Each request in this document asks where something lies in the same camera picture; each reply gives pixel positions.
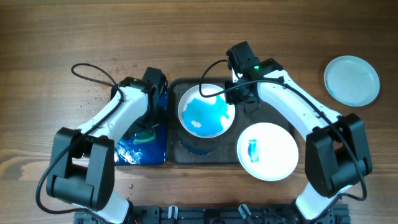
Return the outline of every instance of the wood grain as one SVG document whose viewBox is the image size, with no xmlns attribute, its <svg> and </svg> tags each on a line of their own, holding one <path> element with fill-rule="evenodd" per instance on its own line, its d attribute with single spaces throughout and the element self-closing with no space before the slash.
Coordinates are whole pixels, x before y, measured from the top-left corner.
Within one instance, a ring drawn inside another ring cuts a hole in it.
<svg viewBox="0 0 398 224">
<path fill-rule="evenodd" d="M 365 202 L 344 199 L 353 223 L 398 219 L 398 15 L 396 1 L 171 2 L 0 7 L 0 223 L 71 223 L 47 215 L 34 201 L 55 132 L 76 128 L 106 103 L 109 88 L 70 73 L 88 62 L 117 80 L 160 68 L 169 81 L 199 77 L 232 45 L 248 41 L 261 59 L 272 57 L 311 95 L 342 114 L 364 119 L 373 174 Z M 379 98 L 352 108 L 331 98 L 326 64 L 356 55 L 373 65 Z M 106 80 L 94 70 L 81 73 Z M 224 66 L 212 76 L 229 75 Z M 263 182 L 242 168 L 120 167 L 115 189 L 136 205 L 290 203 L 307 183 L 304 141 L 294 173 Z M 359 186 L 351 193 L 360 194 Z M 59 200 L 43 201 L 54 209 Z"/>
</svg>

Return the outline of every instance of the cable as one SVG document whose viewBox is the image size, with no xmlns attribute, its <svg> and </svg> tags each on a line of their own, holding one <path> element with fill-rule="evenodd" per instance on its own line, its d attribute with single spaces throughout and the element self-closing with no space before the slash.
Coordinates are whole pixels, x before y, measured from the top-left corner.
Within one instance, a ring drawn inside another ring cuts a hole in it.
<svg viewBox="0 0 398 224">
<path fill-rule="evenodd" d="M 104 81 L 100 81 L 100 80 L 96 80 L 94 78 L 88 78 L 88 77 L 84 77 L 82 75 L 79 75 L 75 72 L 75 68 L 77 66 L 89 66 L 89 67 L 93 67 L 98 69 L 99 71 L 103 72 L 107 77 L 109 77 L 111 79 L 111 81 L 114 83 L 113 85 Z M 99 126 L 106 121 L 119 107 L 120 105 L 123 103 L 124 100 L 124 96 L 123 96 L 123 92 L 120 90 L 120 88 L 118 87 L 118 84 L 114 81 L 114 79 L 111 77 L 110 74 L 108 74 L 107 72 L 105 72 L 103 69 L 95 66 L 95 65 L 91 65 L 88 63 L 78 63 L 74 66 L 72 66 L 71 68 L 71 72 L 72 74 L 76 75 L 79 78 L 85 79 L 85 80 L 89 80 L 92 82 L 96 82 L 96 83 L 100 83 L 100 84 L 104 84 L 107 86 L 111 86 L 111 87 L 115 87 L 117 89 L 117 91 L 120 93 L 120 100 L 117 103 L 117 105 L 108 113 L 106 114 L 100 121 L 98 121 L 91 129 L 89 129 L 86 133 L 84 133 L 83 135 L 81 135 L 78 139 L 76 139 L 75 141 L 73 141 L 68 147 L 66 147 L 49 165 L 49 167 L 45 170 L 45 172 L 43 173 L 42 178 L 40 178 L 39 183 L 37 184 L 37 188 L 36 188 L 36 204 L 37 206 L 39 206 L 39 208 L 49 214 L 65 214 L 65 213 L 71 213 L 71 212 L 87 212 L 90 213 L 90 215 L 95 216 L 94 213 L 92 213 L 89 209 L 87 208 L 73 208 L 73 209 L 68 209 L 68 210 L 61 210 L 61 211 L 55 211 L 55 210 L 50 210 L 48 208 L 46 208 L 41 200 L 40 200 L 40 191 L 42 190 L 43 184 L 44 184 L 44 180 L 47 178 L 47 176 L 50 174 L 51 170 L 55 167 L 55 165 L 57 165 L 57 163 L 59 162 L 59 160 L 70 150 L 73 150 L 73 148 L 75 148 L 75 146 L 80 143 L 84 138 L 86 138 L 90 133 L 92 133 L 94 130 L 96 130 L 97 128 L 99 128 Z"/>
<path fill-rule="evenodd" d="M 294 92 L 296 95 L 298 95 L 299 97 L 301 97 L 301 99 L 303 99 L 309 106 L 311 106 L 311 108 L 313 108 L 313 110 L 314 110 L 315 112 L 317 112 L 317 113 L 319 114 L 319 116 L 320 116 L 321 118 L 323 118 L 323 119 L 329 124 L 329 127 L 331 128 L 331 130 L 337 135 L 338 140 L 340 140 L 340 141 L 343 143 L 344 147 L 347 149 L 348 154 L 349 154 L 349 156 L 350 156 L 350 158 L 351 158 L 351 160 L 353 161 L 353 164 L 354 164 L 354 166 L 355 166 L 356 173 L 357 173 L 357 175 L 358 175 L 358 177 L 359 177 L 359 182 L 361 183 L 361 187 L 362 187 L 362 197 L 357 197 L 357 196 L 355 196 L 355 195 L 351 195 L 351 194 L 347 194 L 347 193 L 340 193 L 340 194 L 337 194 L 337 195 L 336 195 L 336 198 L 332 201 L 332 203 L 329 204 L 329 206 L 328 206 L 326 209 L 324 209 L 324 211 L 322 211 L 321 214 L 319 214 L 319 216 L 317 216 L 317 217 L 314 218 L 313 220 L 310 220 L 311 222 L 316 222 L 319 218 L 321 218 L 322 216 L 324 216 L 324 215 L 327 213 L 327 211 L 329 211 L 329 209 L 331 209 L 331 208 L 334 206 L 334 204 L 338 201 L 338 199 L 340 199 L 342 196 L 346 196 L 346 197 L 352 198 L 352 199 L 357 200 L 357 201 L 366 200 L 366 197 L 368 196 L 368 191 L 367 191 L 367 189 L 366 189 L 365 179 L 364 179 L 364 177 L 363 177 L 363 175 L 362 175 L 362 173 L 361 173 L 361 171 L 360 171 L 360 169 L 359 169 L 358 162 L 357 162 L 357 160 L 355 159 L 355 155 L 354 155 L 352 149 L 350 148 L 349 144 L 347 143 L 347 141 L 345 140 L 345 138 L 340 134 L 340 132 L 334 127 L 333 123 L 326 117 L 326 115 L 324 114 L 324 112 L 320 111 L 320 110 L 319 110 L 307 97 L 305 97 L 301 92 L 299 92 L 299 91 L 296 90 L 295 88 L 289 86 L 288 84 L 285 84 L 285 83 L 282 83 L 282 82 L 278 82 L 278 81 L 275 80 L 275 78 L 264 78 L 263 80 L 254 80 L 254 81 L 249 81 L 249 82 L 246 82 L 246 83 L 242 83 L 242 84 L 239 84 L 239 85 L 234 86 L 234 88 L 229 88 L 229 89 L 227 89 L 227 90 L 222 90 L 222 91 L 219 91 L 219 92 L 214 93 L 214 94 L 211 94 L 211 95 L 204 95 L 204 94 L 201 92 L 201 84 L 203 83 L 203 80 L 204 80 L 204 78 L 205 78 L 205 75 L 207 74 L 207 72 L 208 72 L 212 67 L 214 67 L 216 64 L 221 63 L 221 62 L 228 62 L 228 60 L 219 60 L 219 61 L 217 61 L 217 62 L 211 64 L 211 65 L 206 69 L 206 71 L 203 73 L 203 75 L 201 76 L 200 82 L 199 82 L 199 93 L 200 93 L 200 95 L 201 95 L 202 97 L 205 97 L 205 98 L 214 97 L 214 96 L 217 96 L 217 95 L 220 95 L 220 94 L 223 94 L 223 93 L 227 93 L 227 92 L 229 92 L 229 91 L 236 91 L 236 89 L 238 89 L 239 87 L 242 87 L 242 86 L 245 86 L 245 85 L 252 85 L 252 84 L 255 84 L 255 83 L 274 83 L 274 84 L 277 84 L 277 85 L 281 85 L 281 86 L 283 86 L 284 88 L 287 88 L 287 89 L 289 89 L 290 91 Z"/>
</svg>

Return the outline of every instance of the table surface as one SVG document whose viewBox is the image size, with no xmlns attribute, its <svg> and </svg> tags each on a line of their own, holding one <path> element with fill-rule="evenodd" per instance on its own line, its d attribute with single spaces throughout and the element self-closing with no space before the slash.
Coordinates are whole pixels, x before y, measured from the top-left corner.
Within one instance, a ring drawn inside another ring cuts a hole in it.
<svg viewBox="0 0 398 224">
<path fill-rule="evenodd" d="M 312 96 L 364 120 L 373 160 L 365 202 L 345 198 L 353 223 L 398 219 L 398 3 L 396 1 L 152 2 L 0 7 L 0 223 L 71 223 L 35 204 L 54 134 L 76 128 L 108 101 L 110 89 L 74 77 L 70 67 L 93 63 L 116 81 L 160 68 L 169 81 L 199 77 L 234 44 L 248 41 L 272 57 Z M 355 55 L 378 72 L 381 92 L 353 108 L 325 90 L 323 71 L 339 55 Z M 107 81 L 92 69 L 79 72 Z M 217 66 L 209 76 L 225 77 Z M 301 194 L 305 143 L 294 173 L 278 182 L 242 168 L 118 167 L 114 188 L 135 205 L 262 205 Z M 356 185 L 351 193 L 360 195 Z M 46 206 L 70 207 L 49 198 Z"/>
</svg>

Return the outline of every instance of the robotic arm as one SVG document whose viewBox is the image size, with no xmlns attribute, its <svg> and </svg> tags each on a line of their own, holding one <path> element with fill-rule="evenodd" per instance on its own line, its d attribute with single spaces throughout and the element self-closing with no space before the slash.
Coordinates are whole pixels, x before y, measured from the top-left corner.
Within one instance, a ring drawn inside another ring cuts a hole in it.
<svg viewBox="0 0 398 224">
<path fill-rule="evenodd" d="M 276 61 L 270 58 L 260 62 L 247 42 L 235 45 L 226 54 L 233 73 L 233 78 L 225 83 L 227 103 L 252 103 L 261 99 L 285 116 L 306 140 L 305 173 L 309 183 L 293 203 L 292 222 L 312 222 L 342 192 L 360 181 L 358 172 L 362 176 L 371 173 L 363 122 L 355 114 L 342 116 L 319 103 L 295 84 Z M 82 136 L 84 139 L 50 171 L 47 194 L 86 208 L 105 222 L 136 223 L 132 203 L 113 190 L 114 147 L 131 127 L 141 126 L 137 122 L 151 123 L 150 115 L 165 86 L 165 75 L 148 68 L 142 80 L 127 77 L 119 84 L 124 101 L 98 129 L 84 135 L 118 104 L 120 93 L 78 129 L 60 129 L 54 137 L 51 162 L 77 139 Z M 354 160 L 346 148 L 333 148 L 333 141 L 340 141 L 341 136 L 352 149 Z M 72 158 L 82 156 L 89 157 L 88 167 L 73 164 Z"/>
</svg>

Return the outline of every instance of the white plate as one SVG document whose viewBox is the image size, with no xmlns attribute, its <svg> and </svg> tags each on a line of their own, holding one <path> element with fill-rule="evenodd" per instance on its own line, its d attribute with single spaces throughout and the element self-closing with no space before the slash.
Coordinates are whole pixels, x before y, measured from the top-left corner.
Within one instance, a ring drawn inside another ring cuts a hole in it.
<svg viewBox="0 0 398 224">
<path fill-rule="evenodd" d="M 222 90 L 222 87 L 213 84 L 202 84 L 201 86 L 204 95 Z M 190 134 L 199 138 L 213 138 L 223 134 L 232 125 L 235 117 L 235 105 L 228 105 L 225 102 L 224 94 L 210 98 L 202 97 L 199 93 L 199 85 L 197 85 L 186 91 L 181 97 L 177 113 L 182 126 Z"/>
<path fill-rule="evenodd" d="M 249 142 L 256 140 L 255 156 L 250 156 Z M 266 181 L 289 176 L 299 161 L 299 149 L 292 135 L 272 123 L 257 123 L 246 128 L 236 147 L 238 159 L 252 176 Z"/>
<path fill-rule="evenodd" d="M 355 56 L 333 59 L 325 69 L 325 85 L 330 95 L 348 106 L 364 106 L 376 99 L 380 81 L 375 69 Z"/>
</svg>

